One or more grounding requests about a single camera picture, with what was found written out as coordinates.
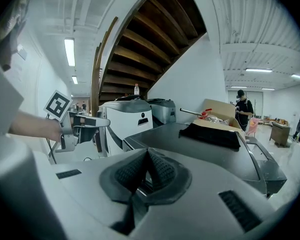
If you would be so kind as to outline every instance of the black shirt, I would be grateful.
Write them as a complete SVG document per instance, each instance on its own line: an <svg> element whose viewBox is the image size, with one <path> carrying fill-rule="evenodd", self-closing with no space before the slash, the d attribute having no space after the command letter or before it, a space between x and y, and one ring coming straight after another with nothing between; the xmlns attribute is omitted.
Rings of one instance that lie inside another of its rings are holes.
<svg viewBox="0 0 300 240"><path fill-rule="evenodd" d="M239 109L237 109L237 111L243 111L243 112L250 112L253 113L253 107L252 107L252 103L251 101L248 100L247 103L245 103L246 100L240 100L239 102L237 102L237 104L235 105L235 107L239 107ZM239 124L241 126L246 126L248 124L248 116L244 115L244 114L239 114L239 113L235 113L235 119L237 119L237 121L239 122Z"/></svg>

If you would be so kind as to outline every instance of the water bottle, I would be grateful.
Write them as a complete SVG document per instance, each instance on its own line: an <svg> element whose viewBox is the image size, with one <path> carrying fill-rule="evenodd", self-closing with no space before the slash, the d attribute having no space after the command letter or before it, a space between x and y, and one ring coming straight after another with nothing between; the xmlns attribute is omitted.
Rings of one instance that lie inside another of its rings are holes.
<svg viewBox="0 0 300 240"><path fill-rule="evenodd" d="M140 95L139 85L136 83L134 87L134 95Z"/></svg>

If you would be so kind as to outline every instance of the pink chair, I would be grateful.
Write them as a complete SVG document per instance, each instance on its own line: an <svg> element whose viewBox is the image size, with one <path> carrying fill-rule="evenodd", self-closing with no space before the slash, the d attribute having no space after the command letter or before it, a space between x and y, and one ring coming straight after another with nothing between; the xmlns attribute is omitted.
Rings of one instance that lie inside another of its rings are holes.
<svg viewBox="0 0 300 240"><path fill-rule="evenodd" d="M254 134L254 136L255 136L255 133L256 133L256 129L257 129L257 127L258 127L258 124L259 124L259 122L260 122L260 120L261 119L258 119L258 118L255 118L255 117L253 117L253 118L251 118L250 119L250 127L249 127L249 130L247 131L247 133L246 134Z"/></svg>

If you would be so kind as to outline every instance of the cardboard box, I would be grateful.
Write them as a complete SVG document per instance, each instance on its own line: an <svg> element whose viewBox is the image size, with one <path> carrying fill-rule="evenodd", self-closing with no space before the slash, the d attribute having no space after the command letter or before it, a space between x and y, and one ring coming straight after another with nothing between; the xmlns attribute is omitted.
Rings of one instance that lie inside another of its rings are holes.
<svg viewBox="0 0 300 240"><path fill-rule="evenodd" d="M206 120L201 120L201 119L195 119L193 121L194 124L198 126L203 126L203 127L208 127L208 128L214 128L214 129L220 129L220 130L225 130L225 131L236 131L239 134L241 134L242 138L245 140L244 137L244 131L241 129L238 121L234 118L235 116L235 106L229 103L224 103L221 101L216 101L216 100L210 100L210 99L205 99L203 102L203 108L202 111L205 111L207 109L212 109L210 112L211 115L216 116L219 119L222 120L227 120L230 119L230 126L224 125L224 124L218 124L215 122L210 122Z"/></svg>

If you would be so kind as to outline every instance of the staircase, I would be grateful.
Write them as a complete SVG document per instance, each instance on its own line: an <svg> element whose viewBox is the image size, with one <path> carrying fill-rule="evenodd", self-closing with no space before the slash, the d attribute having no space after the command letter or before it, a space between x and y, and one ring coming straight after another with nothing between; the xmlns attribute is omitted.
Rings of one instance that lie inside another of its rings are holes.
<svg viewBox="0 0 300 240"><path fill-rule="evenodd" d="M99 105L147 91L206 33L194 0L145 0L119 35L100 80Z"/></svg>

